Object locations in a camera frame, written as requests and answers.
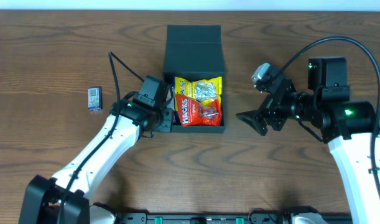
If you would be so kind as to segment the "red Hacks candy bag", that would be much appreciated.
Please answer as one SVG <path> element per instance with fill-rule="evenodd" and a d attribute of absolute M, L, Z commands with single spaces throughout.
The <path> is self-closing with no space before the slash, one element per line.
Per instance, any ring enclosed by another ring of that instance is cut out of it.
<path fill-rule="evenodd" d="M 222 110 L 218 98 L 203 102 L 193 98 L 176 95 L 178 118 L 182 126 L 219 126 Z"/>

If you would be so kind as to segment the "yellow seed snack bag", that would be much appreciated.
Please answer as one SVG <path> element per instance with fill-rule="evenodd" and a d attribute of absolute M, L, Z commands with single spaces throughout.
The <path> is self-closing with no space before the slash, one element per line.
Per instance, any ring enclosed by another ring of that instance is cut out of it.
<path fill-rule="evenodd" d="M 199 101 L 207 106 L 215 99 L 221 103 L 223 94 L 223 78 L 216 77 L 209 80 L 188 81 L 184 78 L 175 77 L 175 94 L 183 95 Z"/>

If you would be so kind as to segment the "small blue barcode pack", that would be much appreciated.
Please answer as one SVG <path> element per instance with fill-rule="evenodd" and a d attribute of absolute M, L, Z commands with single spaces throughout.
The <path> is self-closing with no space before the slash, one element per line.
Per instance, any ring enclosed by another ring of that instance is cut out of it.
<path fill-rule="evenodd" d="M 102 92 L 100 86 L 88 88 L 88 110 L 101 111 L 103 107 Z"/>

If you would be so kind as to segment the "blue Oreo cookie pack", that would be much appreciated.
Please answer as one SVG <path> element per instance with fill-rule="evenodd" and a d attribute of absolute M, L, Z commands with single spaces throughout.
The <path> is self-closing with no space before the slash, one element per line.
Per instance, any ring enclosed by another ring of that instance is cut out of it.
<path fill-rule="evenodd" d="M 180 118 L 177 111 L 173 111 L 173 125 L 181 125 Z"/>

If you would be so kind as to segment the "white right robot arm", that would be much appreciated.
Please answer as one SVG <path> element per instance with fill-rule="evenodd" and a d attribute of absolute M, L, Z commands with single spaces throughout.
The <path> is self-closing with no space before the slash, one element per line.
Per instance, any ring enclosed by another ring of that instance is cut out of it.
<path fill-rule="evenodd" d="M 380 223 L 380 137 L 373 137 L 377 118 L 368 101 L 352 101 L 344 57 L 308 60 L 308 89 L 296 91 L 292 80 L 269 63 L 251 77 L 267 96 L 257 110 L 238 113 L 261 136 L 268 127 L 280 131 L 288 119 L 321 131 L 315 138 L 328 145 L 339 168 L 353 223 Z"/>

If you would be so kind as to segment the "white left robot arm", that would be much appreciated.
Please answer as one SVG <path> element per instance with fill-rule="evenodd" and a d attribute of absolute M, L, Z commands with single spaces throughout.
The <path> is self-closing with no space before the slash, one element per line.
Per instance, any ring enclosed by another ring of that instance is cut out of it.
<path fill-rule="evenodd" d="M 118 214 L 90 201 L 106 174 L 144 133 L 158 129 L 172 101 L 170 85 L 148 76 L 139 91 L 118 97 L 105 124 L 63 169 L 28 184 L 19 223 L 117 223 Z"/>

